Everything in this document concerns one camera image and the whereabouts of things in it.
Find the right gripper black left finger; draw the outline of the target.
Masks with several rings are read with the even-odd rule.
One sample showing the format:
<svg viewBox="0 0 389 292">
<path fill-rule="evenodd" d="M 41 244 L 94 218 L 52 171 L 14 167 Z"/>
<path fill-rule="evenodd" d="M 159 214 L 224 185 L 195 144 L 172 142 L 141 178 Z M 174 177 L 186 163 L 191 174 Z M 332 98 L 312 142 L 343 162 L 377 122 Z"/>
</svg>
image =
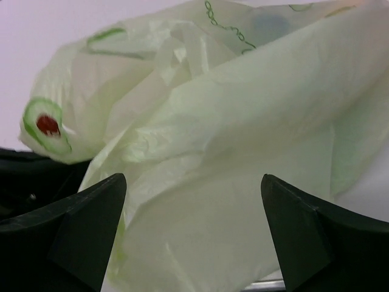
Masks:
<svg viewBox="0 0 389 292">
<path fill-rule="evenodd" d="M 2 291 L 101 290 L 126 180 L 80 190 L 88 167 L 1 150 Z"/>
</svg>

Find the light green plastic bag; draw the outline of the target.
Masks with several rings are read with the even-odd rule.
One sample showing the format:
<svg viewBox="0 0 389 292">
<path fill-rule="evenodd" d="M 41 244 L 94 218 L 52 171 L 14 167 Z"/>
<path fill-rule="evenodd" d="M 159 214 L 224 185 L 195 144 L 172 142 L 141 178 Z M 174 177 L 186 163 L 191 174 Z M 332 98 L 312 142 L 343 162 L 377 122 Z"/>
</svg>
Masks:
<svg viewBox="0 0 389 292">
<path fill-rule="evenodd" d="M 61 47 L 20 140 L 81 189 L 126 178 L 115 291 L 238 291 L 279 268 L 271 173 L 328 201 L 388 140 L 388 2 L 189 1 Z"/>
</svg>

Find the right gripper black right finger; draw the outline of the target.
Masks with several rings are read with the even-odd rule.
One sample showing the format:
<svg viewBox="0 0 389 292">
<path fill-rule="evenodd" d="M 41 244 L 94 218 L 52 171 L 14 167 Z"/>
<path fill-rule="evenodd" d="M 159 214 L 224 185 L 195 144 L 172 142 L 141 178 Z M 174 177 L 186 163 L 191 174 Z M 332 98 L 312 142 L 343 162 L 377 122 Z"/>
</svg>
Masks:
<svg viewBox="0 0 389 292">
<path fill-rule="evenodd" d="M 261 197 L 286 291 L 388 291 L 388 223 L 264 175 Z"/>
</svg>

